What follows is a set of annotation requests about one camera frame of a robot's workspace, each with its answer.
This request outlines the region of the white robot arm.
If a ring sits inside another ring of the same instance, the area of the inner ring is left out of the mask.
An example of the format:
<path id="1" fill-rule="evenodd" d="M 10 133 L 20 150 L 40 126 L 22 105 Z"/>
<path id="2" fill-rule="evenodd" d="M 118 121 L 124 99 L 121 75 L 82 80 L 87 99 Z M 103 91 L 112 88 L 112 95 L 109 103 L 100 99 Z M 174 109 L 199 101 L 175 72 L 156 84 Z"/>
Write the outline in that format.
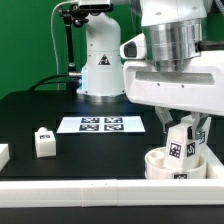
<path id="1" fill-rule="evenodd" d="M 211 115 L 224 116 L 224 41 L 207 39 L 208 14 L 224 15 L 224 0 L 129 0 L 139 17 L 120 46 L 126 95 L 155 108 L 161 122 L 171 109 L 189 111 L 192 139 Z"/>

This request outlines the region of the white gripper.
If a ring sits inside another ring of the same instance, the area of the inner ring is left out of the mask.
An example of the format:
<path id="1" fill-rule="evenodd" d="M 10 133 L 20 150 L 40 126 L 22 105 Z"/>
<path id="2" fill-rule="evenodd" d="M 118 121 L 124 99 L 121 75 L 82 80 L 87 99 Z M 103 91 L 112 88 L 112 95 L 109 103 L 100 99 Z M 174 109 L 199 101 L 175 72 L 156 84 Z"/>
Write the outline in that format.
<path id="1" fill-rule="evenodd" d="M 127 61 L 123 75 L 128 99 L 156 106 L 164 133 L 173 121 L 170 109 L 192 112 L 190 140 L 202 138 L 208 114 L 224 116 L 224 51 L 203 51 L 186 60 L 181 72 L 157 72 L 149 61 Z"/>

